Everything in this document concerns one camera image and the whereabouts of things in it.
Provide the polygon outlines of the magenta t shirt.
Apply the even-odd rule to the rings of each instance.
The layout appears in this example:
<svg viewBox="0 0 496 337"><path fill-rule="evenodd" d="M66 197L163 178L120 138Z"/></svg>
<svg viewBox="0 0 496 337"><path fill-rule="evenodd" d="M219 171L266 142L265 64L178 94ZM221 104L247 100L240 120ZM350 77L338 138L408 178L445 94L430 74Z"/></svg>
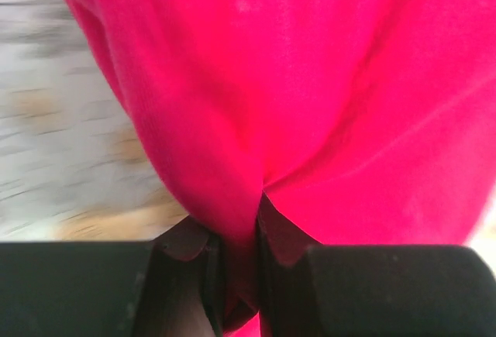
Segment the magenta t shirt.
<svg viewBox="0 0 496 337"><path fill-rule="evenodd" d="M64 0L257 336L262 196L325 244L464 244L495 184L495 0Z"/></svg>

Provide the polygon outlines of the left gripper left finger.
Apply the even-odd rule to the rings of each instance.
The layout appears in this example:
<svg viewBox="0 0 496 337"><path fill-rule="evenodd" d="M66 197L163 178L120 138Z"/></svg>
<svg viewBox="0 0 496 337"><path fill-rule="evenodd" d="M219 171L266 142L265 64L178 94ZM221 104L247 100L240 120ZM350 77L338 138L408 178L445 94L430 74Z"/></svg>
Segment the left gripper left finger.
<svg viewBox="0 0 496 337"><path fill-rule="evenodd" d="M186 218L138 241L4 242L3 336L220 336L218 236Z"/></svg>

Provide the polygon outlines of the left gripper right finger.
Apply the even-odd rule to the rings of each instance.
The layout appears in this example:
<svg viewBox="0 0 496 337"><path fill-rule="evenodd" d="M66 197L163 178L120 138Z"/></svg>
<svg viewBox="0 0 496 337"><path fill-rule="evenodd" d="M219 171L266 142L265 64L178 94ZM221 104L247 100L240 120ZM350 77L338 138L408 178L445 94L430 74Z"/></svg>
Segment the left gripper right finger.
<svg viewBox="0 0 496 337"><path fill-rule="evenodd" d="M493 336L495 278L464 246L326 246L262 197L263 336Z"/></svg>

